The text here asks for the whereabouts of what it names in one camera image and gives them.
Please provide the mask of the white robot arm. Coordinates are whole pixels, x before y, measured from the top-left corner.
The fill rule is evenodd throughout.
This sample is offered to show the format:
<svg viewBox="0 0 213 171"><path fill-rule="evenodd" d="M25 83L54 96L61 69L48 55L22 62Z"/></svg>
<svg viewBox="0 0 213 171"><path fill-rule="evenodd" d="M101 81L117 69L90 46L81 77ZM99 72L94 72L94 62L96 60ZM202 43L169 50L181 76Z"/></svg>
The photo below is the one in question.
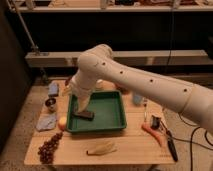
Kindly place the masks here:
<svg viewBox="0 0 213 171"><path fill-rule="evenodd" d="M126 87L165 108L182 114L213 135L213 90L183 81L119 64L106 44L82 52L77 59L78 71L63 94L74 94L81 109L99 79Z"/></svg>

